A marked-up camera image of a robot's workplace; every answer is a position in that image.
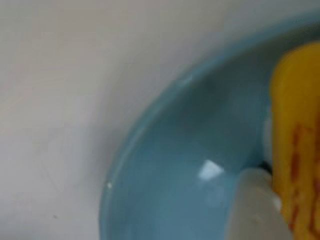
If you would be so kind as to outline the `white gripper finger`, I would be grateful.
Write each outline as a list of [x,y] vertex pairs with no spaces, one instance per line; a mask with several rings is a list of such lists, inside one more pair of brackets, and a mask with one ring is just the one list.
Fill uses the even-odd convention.
[[282,201],[271,183],[271,174],[261,168],[240,174],[228,217],[230,240],[293,239],[281,215]]

